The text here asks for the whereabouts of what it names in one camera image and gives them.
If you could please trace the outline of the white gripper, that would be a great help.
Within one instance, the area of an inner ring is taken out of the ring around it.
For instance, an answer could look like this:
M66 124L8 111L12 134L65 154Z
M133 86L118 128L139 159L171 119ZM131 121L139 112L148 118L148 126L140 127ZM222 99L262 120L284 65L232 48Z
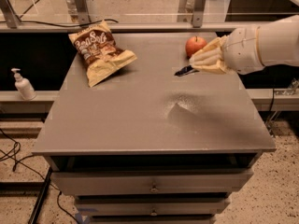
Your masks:
M253 25L216 37L193 54L189 59L191 67L218 75L232 74L233 70L240 75L263 70L257 49L258 30L259 27Z

